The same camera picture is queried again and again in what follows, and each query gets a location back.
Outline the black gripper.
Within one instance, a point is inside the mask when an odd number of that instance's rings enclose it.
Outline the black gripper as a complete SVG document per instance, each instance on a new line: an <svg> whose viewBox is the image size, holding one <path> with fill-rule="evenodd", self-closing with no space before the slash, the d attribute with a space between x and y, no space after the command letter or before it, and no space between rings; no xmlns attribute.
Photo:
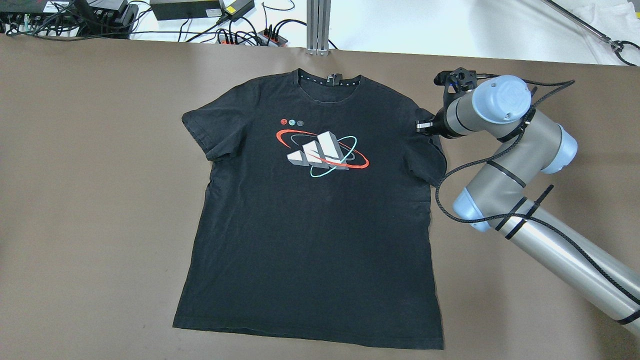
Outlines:
<svg viewBox="0 0 640 360"><path fill-rule="evenodd" d="M440 136L445 139L453 139L453 131L446 121L444 111L438 111L434 116L426 120L417 120L416 132L425 136Z"/></svg>

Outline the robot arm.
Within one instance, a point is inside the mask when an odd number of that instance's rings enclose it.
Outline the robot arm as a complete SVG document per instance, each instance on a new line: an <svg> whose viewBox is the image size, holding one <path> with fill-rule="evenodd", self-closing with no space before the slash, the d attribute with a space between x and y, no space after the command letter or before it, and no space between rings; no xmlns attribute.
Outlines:
<svg viewBox="0 0 640 360"><path fill-rule="evenodd" d="M437 182L439 209L480 232L495 230L637 337L639 274L544 210L551 187L537 199L524 195L538 174L557 173L578 152L576 139L538 110L532 81L464 68L433 81L444 88L443 107L416 132L446 139L486 132L500 143Z"/></svg>

